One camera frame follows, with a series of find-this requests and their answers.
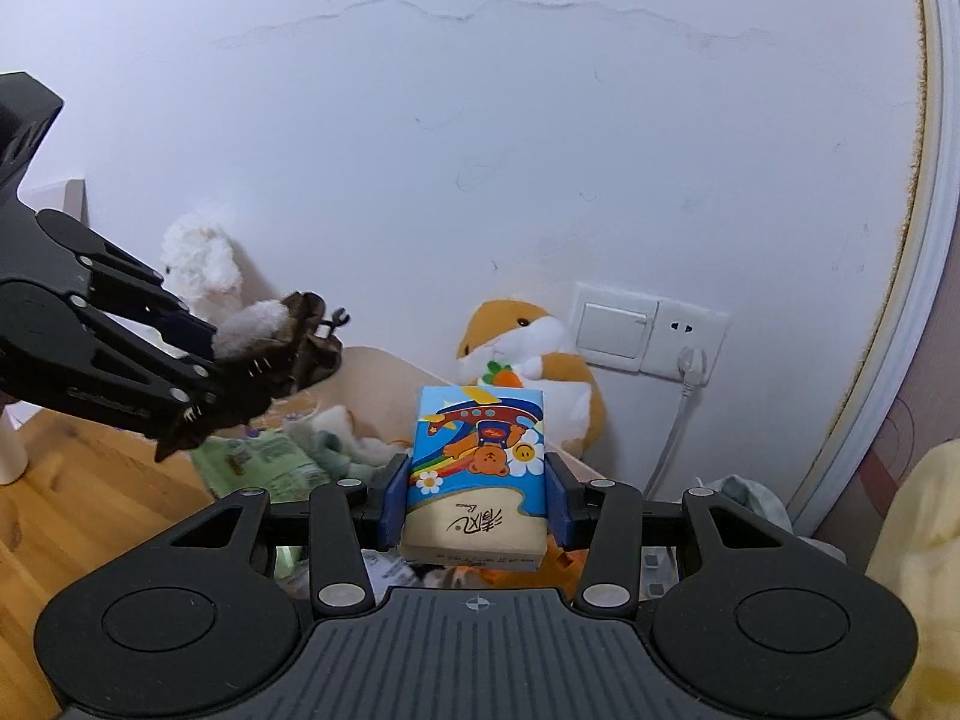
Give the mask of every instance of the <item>white cup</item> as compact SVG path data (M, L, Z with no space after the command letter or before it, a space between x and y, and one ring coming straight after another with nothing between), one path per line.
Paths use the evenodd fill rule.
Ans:
M27 470L27 450L13 427L10 415L0 409L0 485L15 482Z

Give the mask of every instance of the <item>light switch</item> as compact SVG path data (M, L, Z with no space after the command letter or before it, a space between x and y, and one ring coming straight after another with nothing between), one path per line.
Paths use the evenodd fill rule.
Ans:
M644 314L587 303L580 319L577 346L632 359L640 355L646 324Z
M570 324L584 360L637 371L654 317L656 298L581 284Z

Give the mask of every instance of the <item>thin wire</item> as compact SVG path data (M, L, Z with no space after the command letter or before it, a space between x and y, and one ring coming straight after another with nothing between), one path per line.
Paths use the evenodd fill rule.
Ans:
M664 444L664 451L661 452L661 456L656 461L656 467L654 472L651 474L650 479L647 481L646 487L643 489L643 497L650 499L650 496L656 490L656 485L661 480L662 474L666 470L667 463L670 461L670 457L673 455L673 450L677 446L677 437L680 435L680 429L683 428L683 423L685 423L686 418L690 414L690 405L693 402L694 388L692 386L685 386L683 388L683 395L680 396L680 405L677 408L677 415L673 420L673 426L670 428L670 435L666 437L666 443Z

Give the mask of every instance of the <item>wooden floor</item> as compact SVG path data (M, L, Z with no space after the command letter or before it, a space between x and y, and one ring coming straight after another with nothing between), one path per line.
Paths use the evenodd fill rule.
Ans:
M20 431L24 477L0 487L0 720L58 707L34 658L37 615L59 590L209 503L184 455L162 464L139 437L41 412Z

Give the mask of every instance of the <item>white daisy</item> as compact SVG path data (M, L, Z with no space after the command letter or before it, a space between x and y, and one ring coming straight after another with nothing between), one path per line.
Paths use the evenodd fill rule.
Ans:
M440 492L440 485L443 485L443 478L436 471L424 471L416 480L416 486L421 489L421 493L424 495L430 493L436 495Z
M510 448L507 467L511 476L523 476L527 472L534 476L544 473L544 445L541 434L536 430L527 430Z

